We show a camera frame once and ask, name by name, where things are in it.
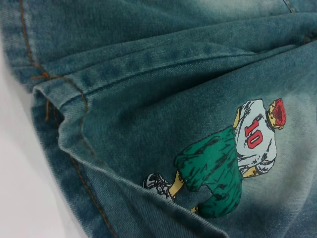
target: white background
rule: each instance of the white background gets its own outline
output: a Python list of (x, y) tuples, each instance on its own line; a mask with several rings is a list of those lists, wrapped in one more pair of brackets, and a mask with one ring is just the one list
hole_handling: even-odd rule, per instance
[(31, 104), (9, 74), (0, 43), (0, 237), (86, 238), (49, 170)]

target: red hair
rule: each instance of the red hair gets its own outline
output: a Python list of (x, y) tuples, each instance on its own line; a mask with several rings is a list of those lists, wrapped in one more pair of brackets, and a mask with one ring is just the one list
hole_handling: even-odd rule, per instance
[(286, 123), (286, 112), (284, 108), (284, 104), (281, 98), (274, 101), (275, 106), (273, 109), (273, 116), (276, 119), (277, 126), (284, 126)]

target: denim fabric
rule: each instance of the denim fabric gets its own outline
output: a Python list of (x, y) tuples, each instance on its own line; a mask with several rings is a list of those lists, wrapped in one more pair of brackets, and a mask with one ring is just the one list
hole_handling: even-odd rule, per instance
[[(0, 2), (7, 61), (89, 237), (317, 237), (314, 0)], [(174, 202), (141, 187), (173, 182), (174, 158), (247, 101), (277, 98), (274, 166), (242, 181), (231, 213), (190, 212), (206, 187)]]

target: denim shorts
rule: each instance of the denim shorts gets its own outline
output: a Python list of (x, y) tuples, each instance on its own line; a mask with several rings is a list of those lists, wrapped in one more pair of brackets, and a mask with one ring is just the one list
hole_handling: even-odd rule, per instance
[(317, 237), (315, 0), (0, 0), (0, 27), (88, 237)]

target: red number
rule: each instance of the red number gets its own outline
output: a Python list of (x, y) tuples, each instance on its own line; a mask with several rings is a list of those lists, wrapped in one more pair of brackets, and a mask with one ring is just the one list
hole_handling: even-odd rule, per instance
[[(252, 124), (250, 126), (246, 126), (244, 128), (244, 132), (246, 134), (246, 137), (249, 136), (249, 134), (251, 133), (251, 131), (253, 131), (255, 128), (257, 128), (259, 126), (259, 122), (258, 120), (254, 119)], [(257, 130), (256, 132), (254, 132), (253, 134), (251, 134), (251, 136), (248, 138), (248, 147), (250, 149), (254, 149), (255, 147), (257, 147), (261, 142), (263, 141), (263, 135), (262, 132), (260, 130)]]

